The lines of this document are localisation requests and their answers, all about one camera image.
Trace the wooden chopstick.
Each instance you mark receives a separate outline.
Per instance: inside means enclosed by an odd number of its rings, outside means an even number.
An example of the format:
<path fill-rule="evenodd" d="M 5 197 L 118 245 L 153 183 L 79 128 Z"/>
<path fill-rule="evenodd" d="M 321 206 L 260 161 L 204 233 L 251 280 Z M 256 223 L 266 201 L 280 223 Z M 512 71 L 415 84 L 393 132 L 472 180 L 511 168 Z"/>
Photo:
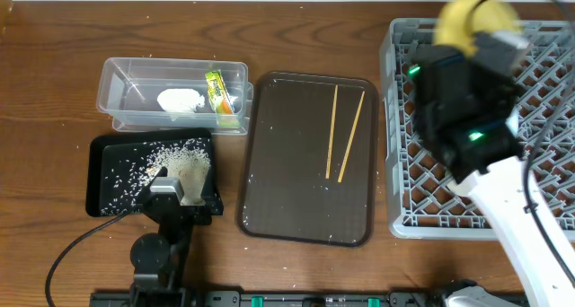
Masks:
<path fill-rule="evenodd" d="M 339 176 L 338 176 L 338 183 L 342 183 L 342 180 L 343 180 L 343 177 L 344 177 L 344 174 L 345 174 L 345 170 L 346 170 L 347 165 L 348 165 L 349 153 L 350 153 L 351 147 L 352 147 L 352 145 L 353 145 L 353 140 L 354 140 L 354 136 L 355 136 L 355 134 L 356 134 L 357 125 L 358 125 L 358 120 L 359 120 L 359 117 L 360 117 L 360 114 L 361 114 L 361 111 L 362 111 L 364 98 L 365 98 L 365 91 L 363 91 L 362 94 L 361 94 L 361 96 L 360 96 L 360 99 L 359 99 L 359 102 L 358 102 L 358 106 L 357 106 L 357 110 L 356 110 L 356 114 L 355 114 L 355 117 L 354 117 L 354 121 L 353 121 L 353 124 L 352 124 L 352 126 L 351 126 L 351 130 L 350 130 L 350 132 L 349 132 L 349 139 L 348 139 L 348 143 L 347 143 L 346 150 L 345 150 L 345 153 L 344 153 L 344 157 L 343 157 L 343 160 L 342 160 L 341 171 L 340 171 L 340 174 L 339 174 Z"/>
<path fill-rule="evenodd" d="M 336 84 L 334 87 L 334 94 L 333 94 L 333 100 L 332 100 L 332 115 L 331 115 L 331 124 L 330 124 L 328 153 L 327 153 L 327 160 L 326 160 L 325 178 L 327 180 L 330 178 L 330 175 L 331 175 L 332 145 L 333 145 L 333 137 L 334 137 L 334 129 L 335 129 L 335 120 L 336 120 L 336 114 L 337 114 L 338 90 L 339 90 L 339 86 Z"/>

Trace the pile of rice grains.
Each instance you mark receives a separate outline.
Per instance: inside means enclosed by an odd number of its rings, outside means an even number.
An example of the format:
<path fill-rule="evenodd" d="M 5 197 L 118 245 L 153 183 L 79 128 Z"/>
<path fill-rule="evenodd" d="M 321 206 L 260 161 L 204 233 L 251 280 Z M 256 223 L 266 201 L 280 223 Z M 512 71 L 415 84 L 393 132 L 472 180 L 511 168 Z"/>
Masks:
<path fill-rule="evenodd" d="M 180 180 L 182 205 L 204 204 L 201 190 L 211 167 L 204 138 L 109 145 L 102 157 L 99 215 L 134 212 L 141 190 L 163 167 Z"/>

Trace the yellow round plate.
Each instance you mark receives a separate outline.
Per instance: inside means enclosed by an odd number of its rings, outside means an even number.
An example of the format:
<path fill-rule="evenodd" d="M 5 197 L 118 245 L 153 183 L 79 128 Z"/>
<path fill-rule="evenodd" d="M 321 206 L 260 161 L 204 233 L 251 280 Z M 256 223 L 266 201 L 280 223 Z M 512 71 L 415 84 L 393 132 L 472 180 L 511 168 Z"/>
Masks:
<path fill-rule="evenodd" d="M 482 3 L 472 14 L 471 29 L 467 16 L 480 0 L 454 0 L 440 11 L 433 34 L 433 45 L 457 48 L 466 57 L 472 57 L 478 50 L 474 44 L 476 32 L 495 33 L 510 31 L 520 34 L 518 14 L 513 7 L 500 0 Z"/>

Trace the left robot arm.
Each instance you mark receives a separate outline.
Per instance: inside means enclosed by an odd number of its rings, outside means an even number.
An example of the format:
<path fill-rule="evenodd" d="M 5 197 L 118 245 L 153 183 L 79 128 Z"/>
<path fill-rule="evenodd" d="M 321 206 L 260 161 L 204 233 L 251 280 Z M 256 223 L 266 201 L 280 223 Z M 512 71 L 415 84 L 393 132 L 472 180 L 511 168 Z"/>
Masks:
<path fill-rule="evenodd" d="M 137 208 L 158 224 L 158 231 L 139 237 L 131 247 L 131 306 L 194 306 L 201 301 L 183 283 L 183 274 L 193 228 L 210 225 L 214 215 L 223 214 L 214 170 L 208 170 L 200 188 L 202 205 L 183 205 L 183 195 L 180 179 L 169 177 L 163 167 L 137 197 Z"/>

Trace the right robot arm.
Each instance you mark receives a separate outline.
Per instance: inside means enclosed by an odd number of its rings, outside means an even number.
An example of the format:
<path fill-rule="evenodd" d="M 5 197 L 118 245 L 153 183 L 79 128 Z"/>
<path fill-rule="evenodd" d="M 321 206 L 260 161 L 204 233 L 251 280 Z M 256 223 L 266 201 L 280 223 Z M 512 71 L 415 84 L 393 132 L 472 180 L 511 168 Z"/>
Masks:
<path fill-rule="evenodd" d="M 480 32 L 457 47 L 417 47 L 408 71 L 423 147 L 452 175 L 450 188 L 487 218 L 532 306 L 574 303 L 574 249 L 545 203 L 509 126 L 523 92 L 513 72 L 531 48 L 521 34 Z"/>

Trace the white tissue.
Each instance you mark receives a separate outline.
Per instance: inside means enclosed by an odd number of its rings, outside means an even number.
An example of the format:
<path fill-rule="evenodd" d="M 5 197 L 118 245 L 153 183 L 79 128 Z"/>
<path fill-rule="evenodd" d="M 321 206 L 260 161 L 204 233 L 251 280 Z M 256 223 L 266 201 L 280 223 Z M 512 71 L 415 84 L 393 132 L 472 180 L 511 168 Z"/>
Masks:
<path fill-rule="evenodd" d="M 191 112 L 205 106 L 205 97 L 194 89 L 173 88 L 157 96 L 160 107 L 167 112 Z"/>

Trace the green orange snack wrapper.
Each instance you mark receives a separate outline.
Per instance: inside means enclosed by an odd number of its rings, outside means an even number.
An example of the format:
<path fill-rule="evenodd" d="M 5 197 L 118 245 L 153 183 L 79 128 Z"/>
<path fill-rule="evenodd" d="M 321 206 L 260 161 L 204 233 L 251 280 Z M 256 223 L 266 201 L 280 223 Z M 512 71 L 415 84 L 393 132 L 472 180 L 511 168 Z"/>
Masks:
<path fill-rule="evenodd" d="M 226 84 L 219 71 L 209 71 L 205 74 L 208 85 L 208 101 L 217 114 L 217 124 L 221 128 L 237 128 L 239 119 L 234 112 L 234 105 Z"/>

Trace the black plastic tray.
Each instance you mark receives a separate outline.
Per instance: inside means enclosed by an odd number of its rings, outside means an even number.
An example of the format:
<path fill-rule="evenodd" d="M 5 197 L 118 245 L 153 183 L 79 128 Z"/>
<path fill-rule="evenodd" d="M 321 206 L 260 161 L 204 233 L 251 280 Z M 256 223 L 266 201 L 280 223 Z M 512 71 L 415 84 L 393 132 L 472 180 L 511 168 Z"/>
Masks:
<path fill-rule="evenodd" d="M 183 206 L 223 214 L 212 135 L 205 128 L 96 137 L 90 144 L 86 213 L 92 217 L 136 213 L 137 198 L 162 168 L 181 183 Z"/>

